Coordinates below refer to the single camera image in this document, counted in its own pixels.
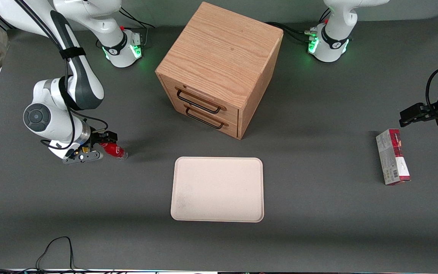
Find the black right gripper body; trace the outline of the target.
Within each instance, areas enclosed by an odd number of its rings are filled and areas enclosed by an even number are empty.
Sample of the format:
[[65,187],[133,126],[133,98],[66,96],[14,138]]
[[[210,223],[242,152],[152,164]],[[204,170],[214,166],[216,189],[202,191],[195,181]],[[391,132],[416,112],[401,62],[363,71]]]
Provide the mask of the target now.
[[92,132],[87,140],[87,147],[93,148],[94,145],[103,143],[103,132]]

